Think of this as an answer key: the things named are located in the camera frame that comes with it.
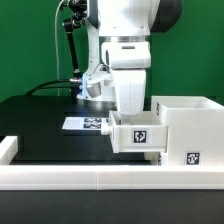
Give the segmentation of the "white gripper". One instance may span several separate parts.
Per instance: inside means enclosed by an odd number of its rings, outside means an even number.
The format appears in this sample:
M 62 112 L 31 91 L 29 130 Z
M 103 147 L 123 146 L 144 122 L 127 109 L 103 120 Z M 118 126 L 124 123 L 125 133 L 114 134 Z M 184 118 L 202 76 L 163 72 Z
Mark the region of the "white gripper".
M 139 116 L 143 111 L 146 69 L 151 66 L 150 44 L 104 42 L 101 59 L 109 67 L 121 116 Z

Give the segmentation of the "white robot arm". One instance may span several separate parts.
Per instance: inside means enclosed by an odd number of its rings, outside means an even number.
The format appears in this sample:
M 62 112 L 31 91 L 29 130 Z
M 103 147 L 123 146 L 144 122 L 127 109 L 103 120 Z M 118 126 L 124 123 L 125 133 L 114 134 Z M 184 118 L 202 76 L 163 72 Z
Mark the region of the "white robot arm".
M 152 33 L 171 29 L 183 0 L 87 0 L 89 58 L 82 95 L 116 105 L 123 118 L 143 111 Z

